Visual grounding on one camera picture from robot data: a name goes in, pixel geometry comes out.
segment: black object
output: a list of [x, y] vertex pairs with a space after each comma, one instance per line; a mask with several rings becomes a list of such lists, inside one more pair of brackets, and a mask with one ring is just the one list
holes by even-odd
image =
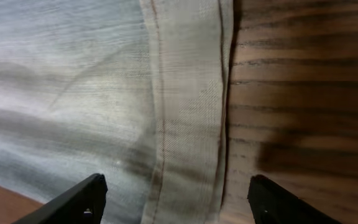
[[99, 224], [107, 191], [104, 175], [92, 174], [13, 224]]
[[256, 224], [340, 224], [262, 175], [251, 178], [248, 201]]

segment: folded fabric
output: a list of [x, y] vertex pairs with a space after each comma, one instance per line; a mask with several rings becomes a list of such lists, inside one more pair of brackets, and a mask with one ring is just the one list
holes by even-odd
[[0, 185], [47, 202], [100, 172], [104, 223], [217, 219], [231, 4], [0, 1]]

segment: wooden table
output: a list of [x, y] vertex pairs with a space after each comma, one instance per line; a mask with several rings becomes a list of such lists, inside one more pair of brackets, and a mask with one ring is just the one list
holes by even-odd
[[[358, 223], [358, 0], [234, 2], [221, 223], [254, 223], [246, 198], [255, 174]], [[40, 206], [0, 194], [0, 223]]]

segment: brown wood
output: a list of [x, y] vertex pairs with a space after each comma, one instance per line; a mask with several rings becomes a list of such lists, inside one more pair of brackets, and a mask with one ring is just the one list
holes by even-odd
[[41, 203], [0, 187], [0, 224], [12, 223], [41, 207]]
[[254, 223], [263, 174], [358, 223], [358, 0], [234, 0], [221, 223]]

